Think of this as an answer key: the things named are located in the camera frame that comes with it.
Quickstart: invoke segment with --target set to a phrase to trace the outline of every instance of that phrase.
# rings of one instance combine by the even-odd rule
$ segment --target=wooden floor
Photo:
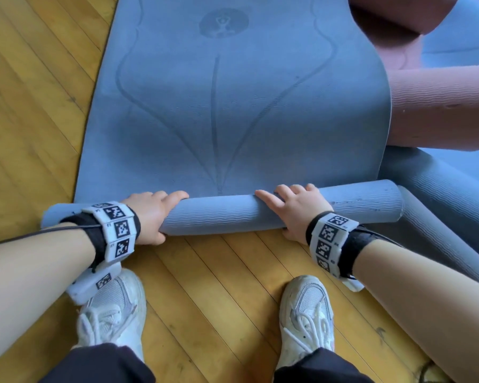
[[[0,239],[71,201],[116,1],[0,0]],[[337,353],[375,382],[413,382],[428,359],[367,291],[351,293],[280,231],[170,238],[125,266],[146,289],[144,354],[160,382],[270,382],[280,296],[301,274],[328,289]],[[76,342],[76,317],[62,296],[0,358],[0,382],[43,376]]]

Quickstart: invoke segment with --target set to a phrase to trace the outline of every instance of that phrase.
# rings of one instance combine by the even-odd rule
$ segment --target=white sneaker
[[[302,275],[287,284],[280,303],[280,332],[277,369],[294,365],[318,348],[334,351],[332,306],[318,278]]]
[[[128,346],[143,361],[142,331],[146,322],[146,294],[134,272],[121,273],[103,286],[80,310],[78,344]]]

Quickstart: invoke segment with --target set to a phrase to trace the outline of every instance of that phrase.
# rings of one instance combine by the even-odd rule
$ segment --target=forearm
[[[94,246],[81,229],[0,244],[0,354],[92,263]]]
[[[353,275],[452,379],[479,382],[479,283],[383,240]]]

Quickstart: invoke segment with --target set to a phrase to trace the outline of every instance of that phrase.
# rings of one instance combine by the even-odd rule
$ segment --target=dark pants
[[[42,383],[154,383],[151,370],[128,347],[102,344],[73,349]],[[371,383],[350,362],[320,348],[294,366],[275,371],[274,383]]]

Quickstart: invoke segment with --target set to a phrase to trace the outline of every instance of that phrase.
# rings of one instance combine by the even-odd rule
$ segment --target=hand
[[[255,195],[282,219],[287,227],[282,233],[289,240],[307,244],[305,232],[312,219],[321,212],[333,211],[314,184],[307,184],[306,188],[298,184],[290,187],[279,185],[275,193],[284,201],[262,189],[258,189]]]
[[[141,221],[141,234],[135,243],[162,244],[165,242],[165,235],[158,231],[161,224],[179,201],[189,197],[185,191],[172,192],[170,195],[167,195],[165,191],[158,191],[134,193],[123,200],[121,203],[136,212]]]

